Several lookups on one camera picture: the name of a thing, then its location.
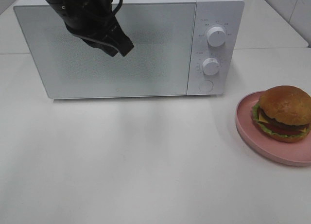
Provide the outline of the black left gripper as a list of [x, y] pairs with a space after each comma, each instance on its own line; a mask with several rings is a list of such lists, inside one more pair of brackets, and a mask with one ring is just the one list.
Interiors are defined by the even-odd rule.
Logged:
[[112, 9], [93, 9], [86, 6], [65, 6], [63, 15], [68, 31], [81, 38], [93, 48], [98, 48], [115, 56], [120, 53], [125, 57], [133, 48], [131, 39], [123, 32]]

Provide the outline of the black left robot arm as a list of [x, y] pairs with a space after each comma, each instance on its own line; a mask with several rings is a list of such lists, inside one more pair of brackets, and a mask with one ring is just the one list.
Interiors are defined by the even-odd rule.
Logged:
[[116, 19], [123, 0], [45, 0], [62, 18], [66, 29], [90, 47], [115, 56], [126, 56], [134, 45]]

